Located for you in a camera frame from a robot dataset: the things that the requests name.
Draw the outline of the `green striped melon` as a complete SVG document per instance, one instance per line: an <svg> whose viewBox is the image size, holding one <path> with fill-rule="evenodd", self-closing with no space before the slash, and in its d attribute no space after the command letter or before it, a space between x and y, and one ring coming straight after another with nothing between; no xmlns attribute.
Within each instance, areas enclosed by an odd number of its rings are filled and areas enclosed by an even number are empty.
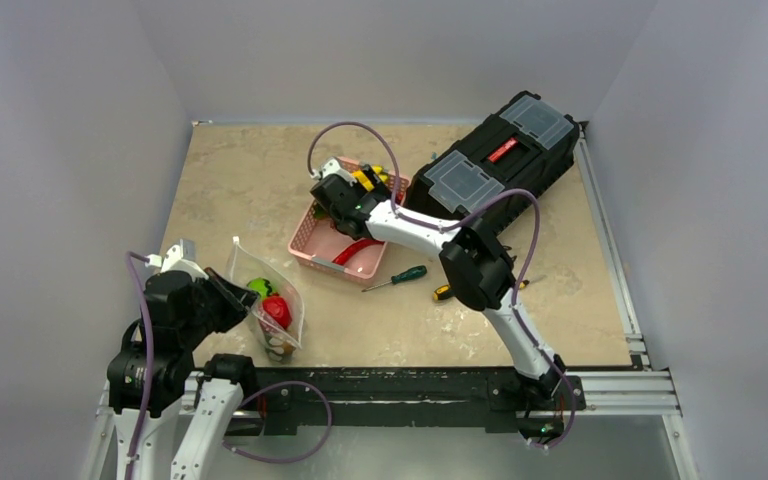
<svg viewBox="0 0 768 480"><path fill-rule="evenodd" d="M279 289L269 279L263 277L250 280L246 287L258 293L263 299L280 295Z"/></svg>

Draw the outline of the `green bell pepper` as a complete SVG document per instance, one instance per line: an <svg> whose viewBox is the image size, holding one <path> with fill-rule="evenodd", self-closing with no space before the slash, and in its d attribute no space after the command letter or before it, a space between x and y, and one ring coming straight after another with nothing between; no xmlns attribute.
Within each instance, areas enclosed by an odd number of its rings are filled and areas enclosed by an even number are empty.
<svg viewBox="0 0 768 480"><path fill-rule="evenodd" d="M267 357L275 363L289 364L296 351L295 345L287 341L283 335L273 335L271 332L265 332L264 350Z"/></svg>

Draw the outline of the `red chili pepper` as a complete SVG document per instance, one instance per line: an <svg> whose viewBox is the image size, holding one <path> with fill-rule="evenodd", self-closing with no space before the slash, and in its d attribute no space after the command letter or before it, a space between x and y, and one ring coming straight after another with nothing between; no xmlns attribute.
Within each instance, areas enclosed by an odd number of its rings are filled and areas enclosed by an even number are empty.
<svg viewBox="0 0 768 480"><path fill-rule="evenodd" d="M338 255L336 255L331 262L335 265L339 266L345 266L349 260L351 260L353 257L355 257L357 254L362 252L363 250L376 246L381 245L382 242L374 239L360 239L346 247L344 250L342 250Z"/></svg>

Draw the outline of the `pink plastic basket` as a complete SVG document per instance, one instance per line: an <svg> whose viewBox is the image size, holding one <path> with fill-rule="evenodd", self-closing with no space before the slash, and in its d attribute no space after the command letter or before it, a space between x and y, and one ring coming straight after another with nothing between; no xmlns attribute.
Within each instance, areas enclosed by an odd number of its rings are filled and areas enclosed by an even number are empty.
<svg viewBox="0 0 768 480"><path fill-rule="evenodd" d="M353 240L340 233L316 201L302 215L288 243L288 252L300 265L364 287L373 284L387 249L387 243Z"/></svg>

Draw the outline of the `yellow banana bunch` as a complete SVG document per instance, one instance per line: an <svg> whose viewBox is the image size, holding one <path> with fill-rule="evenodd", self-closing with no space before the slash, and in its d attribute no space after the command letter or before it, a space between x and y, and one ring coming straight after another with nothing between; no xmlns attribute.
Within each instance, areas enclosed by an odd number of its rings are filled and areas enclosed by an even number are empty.
<svg viewBox="0 0 768 480"><path fill-rule="evenodd" d="M389 180L388 171L381 165L361 164L351 175L367 192L374 191L378 184L386 185Z"/></svg>

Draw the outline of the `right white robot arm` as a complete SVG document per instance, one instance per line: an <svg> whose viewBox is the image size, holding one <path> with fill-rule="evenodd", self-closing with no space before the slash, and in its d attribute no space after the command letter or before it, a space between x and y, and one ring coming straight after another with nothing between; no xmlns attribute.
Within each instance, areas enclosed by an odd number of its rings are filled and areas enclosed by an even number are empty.
<svg viewBox="0 0 768 480"><path fill-rule="evenodd" d="M542 339L519 298L521 274L478 213L443 220L398 207L383 191L366 192L343 169L318 173L311 194L337 230L354 240L394 243L439 259L454 296L482 313L507 348L524 399L544 407L560 392L577 407L575 388L559 355Z"/></svg>

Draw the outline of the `clear zip top bag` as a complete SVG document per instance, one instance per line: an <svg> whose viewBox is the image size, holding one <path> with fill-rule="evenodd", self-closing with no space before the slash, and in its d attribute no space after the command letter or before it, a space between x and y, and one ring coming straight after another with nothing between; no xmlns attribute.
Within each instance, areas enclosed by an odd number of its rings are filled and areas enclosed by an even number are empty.
<svg viewBox="0 0 768 480"><path fill-rule="evenodd" d="M250 327L273 363L289 365L303 347L305 303L295 285L268 261L247 251L239 236L232 238L226 273L234 284L258 294Z"/></svg>

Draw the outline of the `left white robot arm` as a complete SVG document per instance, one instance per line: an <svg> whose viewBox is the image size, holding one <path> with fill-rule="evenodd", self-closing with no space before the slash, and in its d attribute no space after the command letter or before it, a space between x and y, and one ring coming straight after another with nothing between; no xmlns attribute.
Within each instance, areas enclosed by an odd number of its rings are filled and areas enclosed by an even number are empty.
<svg viewBox="0 0 768 480"><path fill-rule="evenodd" d="M138 293L140 316L107 367L117 476L164 479L186 471L174 461L172 441L195 348L243 322L261 297L213 269L202 277L181 270L157 273Z"/></svg>

